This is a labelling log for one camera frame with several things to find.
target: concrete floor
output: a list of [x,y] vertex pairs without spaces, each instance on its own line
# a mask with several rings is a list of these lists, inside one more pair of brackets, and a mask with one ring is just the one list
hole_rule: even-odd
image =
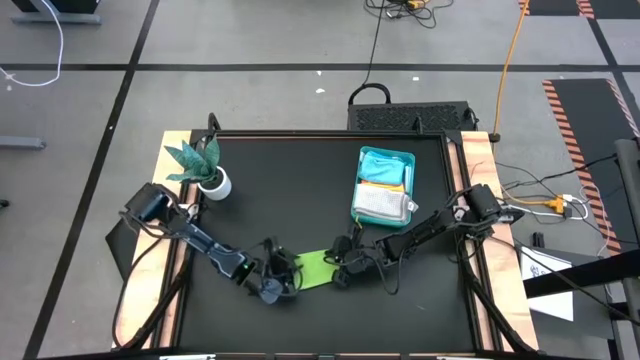
[[[64,26],[68,64],[128,63],[150,0],[103,0],[101,27]],[[0,64],[55,62],[57,32],[49,25],[15,25],[0,3]],[[384,21],[376,63],[501,64],[518,17],[517,1],[457,0],[437,12],[426,30],[412,19]],[[640,23],[601,21],[620,64],[637,64]],[[367,63],[376,19],[360,0],[160,0],[140,62],[143,64]],[[585,18],[527,17],[516,64],[606,64]],[[640,97],[640,73],[624,74]],[[48,71],[17,72],[27,81]],[[65,71],[45,88],[0,90],[0,134],[41,136],[42,152],[0,150],[0,357],[22,358],[87,181],[98,144],[122,83],[122,71]],[[345,129],[347,99],[364,71],[255,71],[135,73],[91,201],[75,255],[40,356],[106,351],[121,279],[104,236],[117,211],[150,180],[163,131],[202,128],[214,111],[225,129]],[[609,73],[509,74],[502,107],[498,160],[535,174],[572,167],[541,87],[544,79],[610,78]],[[466,100],[492,127],[499,72],[374,71],[394,102]],[[316,93],[322,88],[323,93]],[[382,99],[364,92],[361,103]],[[500,169],[503,182],[524,175]],[[548,183],[576,194],[566,176]],[[533,219],[514,226],[527,239]],[[595,254],[602,237],[581,222],[545,226],[547,246]],[[606,358],[602,339],[561,339],[539,333],[551,354]]]

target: white paper sheet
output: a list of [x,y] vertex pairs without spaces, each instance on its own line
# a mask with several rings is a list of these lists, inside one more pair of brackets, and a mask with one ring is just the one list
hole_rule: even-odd
[[[529,254],[537,261],[548,266],[555,271],[564,270],[571,267],[571,263],[566,260],[543,254],[528,248],[521,248],[522,252]],[[531,260],[526,255],[520,255],[520,268],[522,280],[531,279],[550,273],[540,264]],[[573,321],[573,293],[565,292],[554,295],[540,296],[529,299],[529,308],[534,311],[545,313],[568,321]]]

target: white cord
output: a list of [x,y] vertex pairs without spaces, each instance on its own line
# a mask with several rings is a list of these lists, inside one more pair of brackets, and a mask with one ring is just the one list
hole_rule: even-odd
[[51,16],[53,16],[53,20],[56,22],[56,26],[58,26],[58,32],[60,33],[60,51],[58,53],[58,66],[56,69],[56,77],[47,81],[47,82],[43,82],[40,84],[31,84],[31,83],[25,83],[19,80],[14,79],[13,77],[15,76],[15,74],[9,74],[6,71],[4,71],[4,69],[2,67],[0,67],[0,72],[2,72],[4,74],[4,78],[6,80],[12,81],[18,85],[22,85],[22,86],[29,86],[29,87],[41,87],[41,86],[47,86],[49,84],[52,84],[54,82],[56,82],[59,78],[60,78],[60,66],[62,65],[62,53],[64,50],[64,35],[62,34],[62,27],[60,26],[60,22],[58,21],[58,18],[56,17],[56,13],[55,11],[53,11],[53,9],[51,8],[51,6],[49,6],[49,4],[47,4],[46,1],[44,0],[40,0],[42,1],[42,3],[44,4],[44,6],[47,7],[47,9],[49,9],[49,12],[51,13]]
[[[587,199],[587,195],[584,193],[584,188],[586,186],[583,186],[580,188],[580,196],[582,197],[582,199],[589,203],[589,200]],[[609,245],[609,242],[611,241],[611,228],[609,227],[609,222],[607,220],[607,211],[604,208],[604,202],[602,202],[602,197],[600,196],[600,189],[598,188],[598,186],[596,186],[596,184],[593,184],[593,186],[589,186],[589,187],[593,187],[596,189],[596,192],[598,193],[598,200],[600,200],[600,204],[602,204],[602,213],[605,215],[604,216],[604,223],[607,226],[607,235],[605,236],[605,241],[604,244],[602,245],[602,247],[600,248],[600,250],[598,250],[598,253],[596,254],[596,256],[600,256],[600,254],[602,254],[602,252],[604,251],[604,249],[607,248],[607,245]]]
[[[567,218],[567,219],[568,219],[568,220],[580,220],[580,221],[582,221],[582,220],[586,219],[586,218],[589,216],[588,208],[587,208],[587,206],[586,206],[583,202],[579,201],[578,199],[575,199],[575,200],[576,200],[580,205],[582,205],[582,208],[583,208],[583,209],[584,209],[584,211],[585,211],[585,215],[584,215],[584,216],[582,216],[582,217],[581,217],[581,216],[572,216],[572,217]],[[507,206],[508,206],[509,208],[512,208],[512,209],[522,210],[522,211],[527,212],[527,213],[529,213],[529,214],[534,214],[534,215],[538,215],[538,216],[552,216],[552,217],[560,217],[560,218],[561,218],[561,217],[564,217],[563,215],[560,215],[560,214],[547,213],[547,212],[539,212],[539,211],[533,211],[533,210],[530,210],[530,209],[527,209],[527,208],[523,208],[523,207],[520,207],[520,206],[511,205],[511,204],[507,204]]]

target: artificial plant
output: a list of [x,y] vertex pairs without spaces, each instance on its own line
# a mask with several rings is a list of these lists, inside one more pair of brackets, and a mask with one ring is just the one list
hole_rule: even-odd
[[213,138],[204,148],[203,154],[198,153],[187,142],[182,141],[182,150],[165,146],[167,152],[184,168],[182,174],[171,174],[167,180],[181,183],[201,183],[209,188],[218,180],[218,163],[220,162],[220,146],[217,138]]

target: plastic container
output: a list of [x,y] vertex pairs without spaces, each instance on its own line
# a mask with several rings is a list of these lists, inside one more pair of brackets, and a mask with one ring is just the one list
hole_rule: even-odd
[[358,185],[363,180],[362,178],[360,178],[360,166],[362,166],[362,159],[364,159],[364,156],[369,151],[375,151],[378,154],[400,158],[406,164],[406,166],[409,167],[409,175],[407,176],[406,170],[404,174],[404,177],[405,177],[404,192],[410,198],[413,199],[413,177],[416,172],[415,171],[416,157],[413,154],[407,153],[407,152],[380,149],[380,148],[374,148],[370,146],[363,146],[362,148],[360,148],[360,157],[358,158],[358,171],[356,172],[356,182],[353,187],[353,198],[351,200],[351,217],[354,219],[354,221],[356,220],[356,217],[357,217],[358,221],[361,223],[378,224],[378,225],[398,227],[398,228],[404,227],[411,222],[411,212],[409,212],[406,221],[393,221],[393,220],[379,219],[379,218],[371,217],[368,215],[356,214],[355,209],[353,208],[355,203],[355,198],[356,198],[356,185]]

